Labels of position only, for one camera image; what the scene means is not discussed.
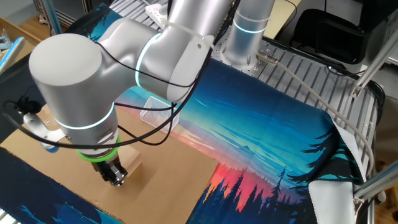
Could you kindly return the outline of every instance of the green ring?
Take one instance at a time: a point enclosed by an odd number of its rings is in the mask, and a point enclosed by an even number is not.
[[[120,143],[120,136],[118,136],[118,140],[116,140],[116,143]],[[116,147],[108,155],[103,156],[103,157],[99,157],[99,158],[87,157],[87,156],[83,155],[81,152],[79,152],[78,150],[76,150],[76,152],[85,161],[88,161],[88,162],[103,162],[103,161],[107,161],[108,159],[111,159],[114,155],[116,155],[118,153],[118,149],[119,149],[119,147]]]

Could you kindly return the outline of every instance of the white connector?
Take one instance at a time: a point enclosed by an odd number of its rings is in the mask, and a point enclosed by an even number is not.
[[[145,12],[156,23],[156,25],[158,25],[162,30],[164,30],[165,26],[162,23],[162,19],[167,20],[167,12],[164,13],[161,11],[161,9],[162,5],[156,3],[145,7]]]

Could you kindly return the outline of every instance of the black chair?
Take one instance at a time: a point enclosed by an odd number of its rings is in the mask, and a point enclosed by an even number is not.
[[[348,64],[362,62],[372,31],[398,8],[398,0],[363,0],[359,26],[318,9],[300,16],[290,41]]]

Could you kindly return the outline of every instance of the plastic basket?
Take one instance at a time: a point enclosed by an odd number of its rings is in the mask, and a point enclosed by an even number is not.
[[[151,96],[146,104],[144,105],[144,108],[168,108],[170,107],[170,105],[168,105],[167,103],[164,103],[161,100],[158,100],[157,98],[154,98],[153,96]],[[165,122],[169,117],[171,116],[171,111],[167,110],[167,111],[146,111],[146,110],[142,110],[140,113],[140,118],[141,120],[143,120],[144,122],[152,125],[153,127],[159,127],[163,122]],[[177,114],[176,117],[174,117],[173,119],[173,126],[172,126],[172,130],[176,127],[176,125],[178,124],[178,122],[180,121],[180,115]],[[162,131],[164,133],[167,133],[169,131],[169,127],[170,127],[170,123],[167,124],[166,126],[164,126],[162,128]]]

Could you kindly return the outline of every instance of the cardboard box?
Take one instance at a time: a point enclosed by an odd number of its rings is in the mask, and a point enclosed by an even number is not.
[[[123,110],[116,111],[119,124],[136,135],[153,129]],[[44,121],[52,117],[46,108],[39,116]],[[130,139],[123,132],[120,136],[122,141]],[[158,132],[146,140],[157,142],[164,136],[165,133]],[[218,165],[214,159],[173,137],[160,146],[138,142],[131,146],[141,153],[142,164],[122,187],[112,187],[75,150],[48,153],[39,142],[20,131],[15,131],[1,146],[124,223],[186,223]]]

